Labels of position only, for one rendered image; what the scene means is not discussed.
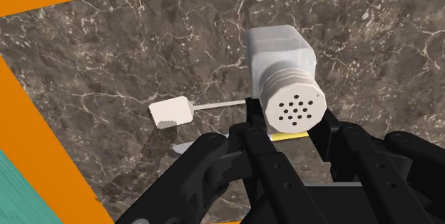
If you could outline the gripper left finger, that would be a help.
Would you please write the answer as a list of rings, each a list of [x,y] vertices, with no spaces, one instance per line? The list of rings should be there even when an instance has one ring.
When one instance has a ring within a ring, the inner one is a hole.
[[[265,129],[260,102],[246,98],[244,123],[228,136],[201,135],[115,224],[200,224],[237,179],[247,180],[245,224],[327,224],[308,189]]]

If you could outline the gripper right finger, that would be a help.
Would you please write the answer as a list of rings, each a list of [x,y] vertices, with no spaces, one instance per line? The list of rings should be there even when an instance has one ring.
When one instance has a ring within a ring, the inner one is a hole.
[[[445,149],[413,133],[375,138],[326,110],[309,131],[335,182],[362,185],[379,224],[445,224]]]

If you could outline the white salt shaker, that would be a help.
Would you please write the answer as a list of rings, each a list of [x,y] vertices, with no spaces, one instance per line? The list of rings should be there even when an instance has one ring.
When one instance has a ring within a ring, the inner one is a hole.
[[[252,97],[272,128],[299,133],[322,120],[327,103],[315,81],[317,57],[295,27],[249,29],[247,59]]]

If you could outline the white utensil with block head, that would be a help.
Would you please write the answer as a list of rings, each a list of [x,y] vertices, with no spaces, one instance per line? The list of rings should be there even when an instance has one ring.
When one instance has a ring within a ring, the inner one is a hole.
[[[193,105],[185,96],[178,96],[151,103],[148,110],[156,128],[165,129],[192,122],[195,111],[242,104],[245,104],[244,100]]]

